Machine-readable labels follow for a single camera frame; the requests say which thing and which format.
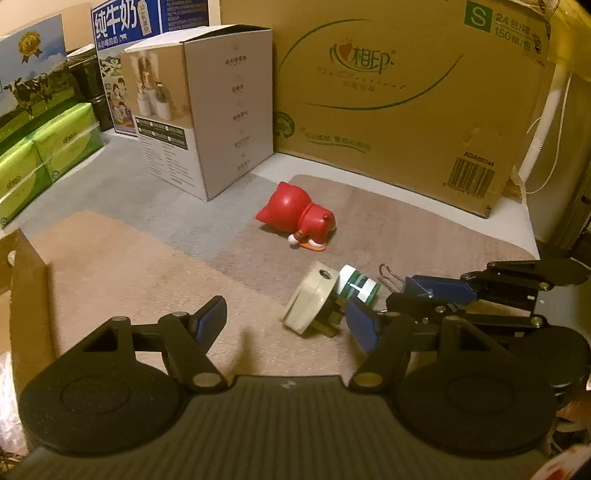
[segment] metal pivot screw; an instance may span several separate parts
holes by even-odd
[[[374,372],[361,372],[353,377],[353,381],[362,388],[379,387],[382,382],[382,376]]]
[[[200,388],[213,388],[222,381],[222,377],[213,372],[203,372],[193,377],[193,383]]]

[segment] white shoe on figurine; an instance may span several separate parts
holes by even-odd
[[[317,244],[311,238],[308,239],[308,245],[310,245],[311,247],[314,247],[314,248],[322,248],[322,249],[324,249],[324,247],[326,246],[326,244]]]

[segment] humidifier image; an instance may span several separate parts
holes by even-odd
[[[167,79],[161,75],[158,53],[154,50],[140,51],[131,55],[129,61],[138,88],[135,95],[137,114],[146,118],[173,120],[173,108],[169,103],[171,95],[166,87]]]

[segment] green stripe design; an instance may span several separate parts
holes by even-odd
[[[319,27],[313,28],[312,30],[310,30],[309,32],[305,33],[300,38],[298,38],[297,41],[290,47],[290,49],[287,50],[287,53],[285,54],[285,57],[283,57],[283,60],[281,60],[281,63],[279,64],[278,71],[281,70],[281,67],[283,67],[283,64],[287,60],[287,56],[293,51],[293,49],[296,48],[298,46],[298,44],[302,40],[304,40],[306,37],[309,37],[310,35],[312,35],[312,33],[316,33],[316,32],[318,32],[318,30],[322,30],[323,28],[331,27],[331,26],[336,25],[336,24],[339,24],[339,23],[346,23],[346,22],[370,22],[370,21],[371,20],[368,19],[368,18],[347,18],[345,20],[337,20],[337,21],[334,21],[334,22],[325,23],[324,25],[321,25]]]
[[[346,145],[344,143],[334,143],[334,142],[325,143],[325,142],[316,142],[314,140],[308,140],[308,142],[315,143],[316,145],[325,145],[326,147],[347,147],[347,148],[353,148],[354,150],[357,150],[357,151],[359,151],[361,153],[365,153],[365,150],[362,150],[359,147],[354,147],[353,145]]]
[[[363,286],[365,285],[365,282],[367,282],[368,278],[365,275],[362,275],[356,282],[355,285],[359,288],[363,288]],[[357,288],[352,288],[351,289],[351,295],[349,295],[349,298],[351,297],[357,297],[359,298],[359,294],[361,292],[359,290],[357,290]]]
[[[339,294],[340,297],[343,297],[344,299],[349,298],[349,293],[351,291],[351,284],[355,283],[360,275],[361,275],[361,272],[359,270],[355,270],[351,274],[351,276],[347,280],[347,284],[343,287],[343,290]]]
[[[371,290],[371,293],[369,294],[368,299],[365,301],[365,303],[367,305],[371,304],[375,298],[375,296],[378,294],[378,290],[379,290],[379,283],[376,282],[374,287]]]
[[[324,105],[322,103],[306,103],[306,102],[298,102],[298,103],[302,103],[304,105],[311,105],[311,106],[321,106],[324,108],[334,108],[334,109],[338,109],[338,110],[353,110],[353,111],[382,110],[384,108],[392,108],[394,106],[403,105],[405,103],[411,102],[412,100],[419,98],[420,96],[425,95],[425,93],[429,92],[430,90],[434,89],[437,85],[439,85],[439,83],[441,83],[443,81],[443,79],[445,77],[447,77],[452,72],[452,70],[456,67],[456,65],[462,59],[462,57],[463,57],[463,54],[458,57],[458,59],[453,63],[453,65],[449,68],[449,70],[447,72],[445,72],[443,74],[443,76],[441,78],[439,78],[438,81],[433,83],[428,88],[424,89],[422,92],[419,92],[416,95],[413,95],[412,97],[405,98],[404,100],[400,100],[399,102],[388,103],[386,105],[376,105],[376,106],[337,106],[337,105]]]

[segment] gray carpet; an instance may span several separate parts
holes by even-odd
[[[137,142],[113,137],[109,148],[45,191],[5,232],[22,228],[35,238],[72,213],[89,210],[207,261],[230,243],[276,187],[246,174],[204,202],[148,173]]]

